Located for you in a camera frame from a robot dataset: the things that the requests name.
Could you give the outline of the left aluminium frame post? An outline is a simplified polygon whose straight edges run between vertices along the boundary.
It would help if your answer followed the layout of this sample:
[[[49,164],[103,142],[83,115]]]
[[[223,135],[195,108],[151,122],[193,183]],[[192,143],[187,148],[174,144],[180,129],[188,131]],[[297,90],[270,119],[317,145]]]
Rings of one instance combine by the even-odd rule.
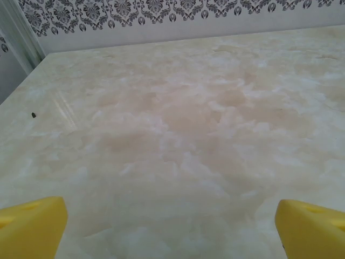
[[[0,30],[26,74],[46,57],[17,0],[0,0]]]

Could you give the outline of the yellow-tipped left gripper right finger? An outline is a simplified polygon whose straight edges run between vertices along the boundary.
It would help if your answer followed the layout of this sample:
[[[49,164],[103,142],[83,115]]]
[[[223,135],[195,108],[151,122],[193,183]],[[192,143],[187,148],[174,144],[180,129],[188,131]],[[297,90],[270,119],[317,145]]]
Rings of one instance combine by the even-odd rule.
[[[345,259],[345,212],[281,200],[275,226],[287,259]]]

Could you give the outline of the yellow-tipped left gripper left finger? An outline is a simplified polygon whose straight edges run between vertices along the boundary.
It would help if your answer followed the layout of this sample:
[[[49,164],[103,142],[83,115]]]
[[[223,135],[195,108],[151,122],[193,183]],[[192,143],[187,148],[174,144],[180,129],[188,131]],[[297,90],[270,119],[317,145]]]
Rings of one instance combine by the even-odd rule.
[[[54,259],[66,224],[61,196],[0,209],[0,259]]]

